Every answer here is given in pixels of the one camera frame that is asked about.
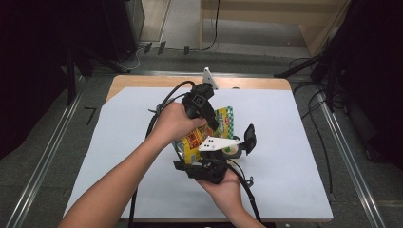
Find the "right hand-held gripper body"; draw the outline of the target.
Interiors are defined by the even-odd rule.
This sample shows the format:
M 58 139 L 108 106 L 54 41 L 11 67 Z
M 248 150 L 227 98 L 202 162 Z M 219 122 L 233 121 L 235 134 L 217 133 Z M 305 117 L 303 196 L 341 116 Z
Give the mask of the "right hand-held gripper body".
M 198 147 L 200 159 L 186 166 L 190 179 L 220 183 L 229 166 L 229 160 L 238 158 L 239 139 L 207 137 Z

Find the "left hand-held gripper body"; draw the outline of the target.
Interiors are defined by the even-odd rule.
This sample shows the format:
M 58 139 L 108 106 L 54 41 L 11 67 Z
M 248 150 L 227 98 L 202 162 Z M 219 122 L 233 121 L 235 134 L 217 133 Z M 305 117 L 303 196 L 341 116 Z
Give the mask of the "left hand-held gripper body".
M 214 96 L 214 91 L 218 88 L 210 69 L 206 67 L 203 70 L 202 83 L 194 85 L 182 99 L 187 117 L 190 119 L 204 118 L 202 108 Z

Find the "yellow pouch with green cap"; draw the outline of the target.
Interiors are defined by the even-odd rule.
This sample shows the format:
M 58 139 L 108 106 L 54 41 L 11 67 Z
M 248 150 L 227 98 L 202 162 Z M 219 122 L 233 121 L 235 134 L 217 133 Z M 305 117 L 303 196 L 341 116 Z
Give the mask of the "yellow pouch with green cap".
M 185 164 L 192 164 L 201 158 L 198 147 L 207 137 L 231 139 L 234 136 L 234 110 L 232 106 L 216 109 L 215 120 L 219 124 L 216 130 L 206 123 L 192 130 L 179 141 L 173 142 L 176 152 Z

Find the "person's right hand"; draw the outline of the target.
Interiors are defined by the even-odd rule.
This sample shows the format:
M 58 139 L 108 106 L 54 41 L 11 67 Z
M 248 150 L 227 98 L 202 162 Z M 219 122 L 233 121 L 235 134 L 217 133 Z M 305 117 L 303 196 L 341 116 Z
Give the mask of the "person's right hand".
M 224 213 L 232 213 L 243 209 L 240 195 L 240 181 L 238 176 L 227 170 L 223 180 L 214 184 L 206 180 L 197 180 L 197 183 L 213 199 L 216 206 Z

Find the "person's left hand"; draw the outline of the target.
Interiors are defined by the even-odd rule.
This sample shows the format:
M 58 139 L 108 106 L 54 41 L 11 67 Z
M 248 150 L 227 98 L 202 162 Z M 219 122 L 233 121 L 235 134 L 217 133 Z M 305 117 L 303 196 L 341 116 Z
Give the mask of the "person's left hand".
M 206 119 L 189 119 L 182 104 L 172 103 L 162 111 L 147 138 L 156 146 L 165 148 L 204 124 L 206 124 Z

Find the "light wooden shelf unit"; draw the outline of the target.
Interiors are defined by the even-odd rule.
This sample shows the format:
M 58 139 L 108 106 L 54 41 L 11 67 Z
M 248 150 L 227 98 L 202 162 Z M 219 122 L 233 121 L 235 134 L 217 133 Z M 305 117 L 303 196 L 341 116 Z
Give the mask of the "light wooden shelf unit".
M 311 56 L 318 55 L 335 27 L 344 20 L 352 0 L 200 0 L 200 41 L 203 20 L 298 25 Z

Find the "dark cabinet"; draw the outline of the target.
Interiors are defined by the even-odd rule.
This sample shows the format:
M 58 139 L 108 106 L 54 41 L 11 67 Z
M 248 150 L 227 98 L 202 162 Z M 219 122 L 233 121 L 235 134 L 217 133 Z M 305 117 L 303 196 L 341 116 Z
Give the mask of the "dark cabinet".
M 102 0 L 109 33 L 112 56 L 124 61 L 138 49 L 144 26 L 142 0 Z

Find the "black tripod stand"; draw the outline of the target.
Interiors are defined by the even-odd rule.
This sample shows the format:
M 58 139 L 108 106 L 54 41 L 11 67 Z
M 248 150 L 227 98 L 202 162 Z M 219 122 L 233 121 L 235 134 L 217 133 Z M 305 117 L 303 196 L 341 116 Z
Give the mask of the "black tripod stand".
M 70 46 L 66 51 L 66 75 L 67 75 L 67 105 L 71 105 L 73 100 L 78 96 L 76 88 L 75 68 L 78 68 L 83 76 L 91 77 L 94 68 L 90 60 L 96 60 L 102 65 L 110 68 L 117 73 L 126 73 L 121 66 L 113 64 L 111 61 L 97 54 L 88 47 Z

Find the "metal floor rail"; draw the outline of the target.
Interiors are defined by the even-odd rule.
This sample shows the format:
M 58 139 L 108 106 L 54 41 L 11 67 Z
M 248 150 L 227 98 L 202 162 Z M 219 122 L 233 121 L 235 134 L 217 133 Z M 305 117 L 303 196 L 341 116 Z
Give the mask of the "metal floor rail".
M 332 113 L 326 104 L 321 106 L 321 110 L 333 134 L 333 138 L 336 141 L 340 156 L 343 159 L 347 172 L 352 180 L 359 201 L 371 227 L 387 228 L 386 223 L 382 218 L 378 206 L 374 200 L 373 194 L 365 181 L 360 168 L 358 167 L 350 145 L 348 144 L 347 139 L 339 126 L 339 123 L 336 119 L 336 114 Z
M 84 76 L 79 77 L 77 86 L 77 94 L 72 99 L 72 102 L 65 107 L 63 115 L 53 130 L 47 147 L 45 148 L 40 160 L 33 170 L 27 185 L 23 189 L 22 194 L 17 201 L 17 204 L 5 228 L 21 228 L 29 208 L 35 200 L 36 195 L 59 148 L 60 142 L 67 131 L 68 125 L 77 109 L 78 104 L 80 103 L 84 88 L 86 86 L 86 78 Z

